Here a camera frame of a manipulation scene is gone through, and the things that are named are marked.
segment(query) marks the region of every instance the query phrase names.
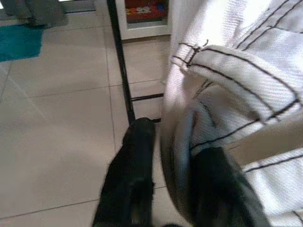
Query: teal rug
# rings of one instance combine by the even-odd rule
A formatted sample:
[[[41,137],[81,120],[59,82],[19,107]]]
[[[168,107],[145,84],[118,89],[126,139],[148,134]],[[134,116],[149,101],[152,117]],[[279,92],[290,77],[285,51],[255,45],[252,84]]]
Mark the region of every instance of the teal rug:
[[[0,62],[39,56],[42,33],[26,25],[0,27]]]

